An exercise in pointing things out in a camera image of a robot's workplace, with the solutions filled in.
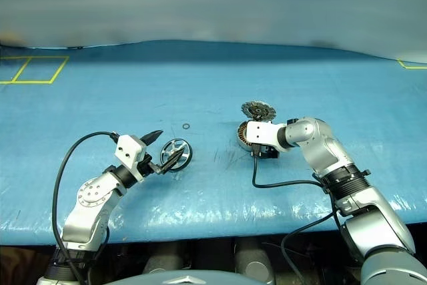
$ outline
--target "small wheel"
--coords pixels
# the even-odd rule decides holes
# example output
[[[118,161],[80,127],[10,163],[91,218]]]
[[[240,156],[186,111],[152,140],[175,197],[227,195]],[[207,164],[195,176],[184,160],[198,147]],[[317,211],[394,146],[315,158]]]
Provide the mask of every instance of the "small wheel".
[[[190,163],[193,149],[184,139],[173,139],[167,142],[160,151],[160,162],[163,165],[174,152],[181,148],[184,149],[184,152],[178,162],[169,170],[171,172],[182,170]]]

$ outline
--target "blue table surface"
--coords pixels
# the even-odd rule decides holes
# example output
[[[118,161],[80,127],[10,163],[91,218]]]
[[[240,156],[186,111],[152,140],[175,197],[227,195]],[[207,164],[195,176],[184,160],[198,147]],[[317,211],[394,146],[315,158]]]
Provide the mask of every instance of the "blue table surface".
[[[316,186],[270,190],[251,185],[252,159],[237,143],[246,120],[240,106],[262,100],[274,122],[305,115],[328,122],[353,157],[368,168],[406,223],[427,220],[427,69],[348,51],[193,41],[151,41],[90,49],[3,48],[0,80],[50,79],[52,84],[0,85],[0,243],[53,244],[52,191],[61,160],[92,131],[164,133],[193,147],[184,170],[149,176],[113,211],[112,242],[161,241],[285,233],[330,212]],[[184,123],[190,124],[183,129]],[[98,176],[115,146],[95,137],[77,149],[59,193],[62,227],[78,187]],[[261,184],[311,179],[298,149],[258,165]],[[329,220],[314,230],[329,230]]]

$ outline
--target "yellow tape line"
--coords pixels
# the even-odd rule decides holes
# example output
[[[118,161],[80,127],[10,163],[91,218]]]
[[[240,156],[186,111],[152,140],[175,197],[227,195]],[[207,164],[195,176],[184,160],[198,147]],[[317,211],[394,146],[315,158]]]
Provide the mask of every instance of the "yellow tape line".
[[[15,80],[22,74],[24,69],[28,66],[28,63],[31,61],[32,57],[27,58],[27,61],[22,65],[21,68],[19,68],[18,72],[15,74],[15,76],[12,78],[11,83],[14,83]]]
[[[49,80],[18,80],[19,76],[22,74],[24,69],[28,66],[29,62],[32,59],[64,59],[61,65],[58,67],[56,72],[53,74],[52,78]],[[12,84],[12,83],[21,83],[21,84],[52,84],[56,77],[58,77],[59,73],[61,73],[64,66],[69,61],[69,56],[9,56],[9,57],[0,57],[0,59],[26,59],[25,63],[19,68],[18,72],[13,76],[12,80],[0,81],[0,84]]]
[[[69,56],[67,56],[64,61],[62,62],[62,64],[59,66],[59,68],[57,69],[57,71],[55,72],[55,74],[53,74],[53,77],[51,78],[51,80],[49,80],[49,83],[53,83],[56,79],[56,77],[59,75],[59,73],[62,71],[62,69],[64,68],[65,64],[68,62]]]
[[[427,65],[426,66],[407,66],[400,59],[397,59],[397,61],[405,69],[427,69]]]

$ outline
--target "gear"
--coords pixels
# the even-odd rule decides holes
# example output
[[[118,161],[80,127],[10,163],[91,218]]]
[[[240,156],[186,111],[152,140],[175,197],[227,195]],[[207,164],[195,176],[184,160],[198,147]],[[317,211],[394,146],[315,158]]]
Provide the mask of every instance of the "gear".
[[[242,111],[256,121],[271,121],[276,116],[274,108],[263,101],[248,101],[242,105]]]

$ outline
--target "black cable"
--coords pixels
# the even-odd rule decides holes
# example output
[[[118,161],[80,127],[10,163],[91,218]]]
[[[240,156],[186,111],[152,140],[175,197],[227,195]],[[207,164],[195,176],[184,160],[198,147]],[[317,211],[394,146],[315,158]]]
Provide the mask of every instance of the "black cable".
[[[338,209],[335,205],[335,198],[333,197],[332,193],[329,193],[329,197],[331,198],[332,213],[334,214],[334,221],[335,221],[336,227],[341,232],[341,223],[340,223],[340,220],[338,219],[338,216],[336,214]]]
[[[59,193],[59,184],[61,183],[62,174],[65,169],[65,165],[67,165],[67,162],[71,156],[71,154],[74,152],[75,148],[77,148],[78,145],[80,145],[83,141],[87,140],[90,137],[97,136],[97,135],[108,135],[110,138],[117,139],[116,133],[110,133],[108,131],[97,131],[95,133],[90,133],[89,135],[83,136],[79,140],[77,140],[71,148],[68,150],[68,152],[65,154],[64,159],[61,163],[61,166],[59,167],[59,171],[56,177],[55,181],[55,187],[53,189],[53,199],[52,199],[52,229],[53,229],[53,235],[55,236],[56,242],[58,243],[59,248],[61,249],[63,255],[65,256],[69,267],[73,271],[74,276],[79,281],[80,285],[85,285],[86,282],[83,278],[83,276],[80,274],[79,270],[75,267],[69,252],[67,251],[67,248],[65,248],[64,243],[62,242],[61,236],[59,235],[58,225],[57,225],[57,205],[58,205],[58,193]]]
[[[277,247],[277,248],[282,248],[280,245],[273,244],[273,243],[269,243],[269,242],[262,242],[261,244],[270,245],[270,246],[274,246],[274,247]],[[288,252],[291,252],[291,253],[294,253],[294,254],[297,254],[297,255],[300,255],[300,256],[303,256],[303,257],[307,257],[307,258],[309,258],[309,257],[310,257],[310,255],[300,253],[300,252],[298,252],[298,251],[296,251],[296,250],[292,250],[292,249],[290,249],[290,248],[288,248],[288,247],[286,248],[286,250],[287,250]]]
[[[298,278],[300,279],[300,281],[301,281],[301,283],[303,285],[306,285],[307,283],[304,280],[304,277],[302,276],[302,274],[301,274],[300,270],[298,269],[298,267],[296,267],[296,265],[292,262],[292,260],[288,256],[288,253],[286,253],[285,243],[293,235],[295,235],[295,234],[297,234],[299,232],[302,232],[303,230],[306,230],[306,229],[308,229],[310,227],[313,227],[313,226],[315,226],[317,224],[320,224],[320,223],[324,222],[325,220],[330,219],[333,215],[334,215],[334,213],[332,212],[332,213],[326,215],[325,217],[320,218],[319,220],[316,220],[315,222],[312,222],[310,224],[302,226],[301,228],[298,228],[297,230],[294,230],[293,232],[291,232],[288,235],[286,235],[285,237],[283,237],[282,242],[280,243],[280,249],[282,250],[283,257],[285,258],[285,260],[289,264],[289,266],[291,266],[291,269],[295,272],[295,274],[298,276]]]
[[[282,187],[282,186],[290,186],[290,185],[297,185],[297,184],[311,184],[311,185],[315,185],[318,187],[321,187],[322,189],[324,189],[324,186],[319,183],[319,182],[315,182],[312,180],[291,180],[289,182],[282,182],[282,183],[275,183],[275,184],[266,184],[266,185],[259,185],[256,183],[256,172],[257,172],[257,168],[258,168],[258,157],[254,157],[254,173],[252,175],[252,185],[256,188],[275,188],[275,187]],[[304,277],[302,276],[301,272],[298,270],[298,267],[296,267],[296,265],[292,262],[292,260],[290,259],[290,257],[288,256],[288,254],[286,253],[286,250],[288,250],[287,248],[285,248],[285,242],[286,240],[288,240],[291,236],[302,232],[303,230],[306,230],[312,226],[315,226],[317,224],[320,224],[326,220],[328,220],[329,218],[331,218],[332,216],[334,217],[335,220],[335,224],[337,225],[338,229],[341,230],[341,224],[340,221],[338,220],[338,216],[336,214],[337,212],[337,208],[335,205],[335,199],[333,197],[333,195],[329,192],[329,197],[331,199],[331,207],[332,207],[332,213],[328,214],[327,216],[316,220],[315,222],[312,222],[308,225],[305,225],[301,228],[298,228],[297,230],[294,230],[293,232],[291,232],[290,234],[286,235],[283,239],[282,242],[280,244],[280,249],[282,250],[282,254],[286,260],[286,262],[289,264],[289,266],[291,267],[291,269],[295,272],[295,274],[297,274],[298,278],[300,279],[301,283],[303,285],[306,285]]]
[[[98,249],[94,259],[93,259],[93,265],[89,267],[89,269],[87,270],[87,285],[92,285],[92,268],[93,266],[96,264],[96,262],[98,261],[99,257],[101,256],[102,252],[104,251],[105,247],[107,247],[107,243],[109,240],[109,228],[107,226],[107,229],[105,230],[106,235],[105,235],[105,240],[104,243],[102,243],[101,247]]]
[[[104,240],[104,243],[102,243],[101,247],[98,249],[98,252],[95,255],[95,258],[94,258],[95,262],[101,256],[101,254],[104,251],[105,247],[107,247],[107,243],[108,243],[108,240],[109,240],[109,228],[108,228],[108,226],[107,226],[107,229],[105,230],[105,232],[106,232],[105,240]]]
[[[254,157],[254,174],[252,175],[252,185],[256,188],[276,188],[282,186],[290,186],[290,185],[298,185],[298,184],[310,184],[323,188],[323,185],[319,182],[315,182],[314,180],[290,180],[288,182],[275,183],[275,184],[265,184],[259,185],[256,183],[256,172],[258,167],[258,158]]]

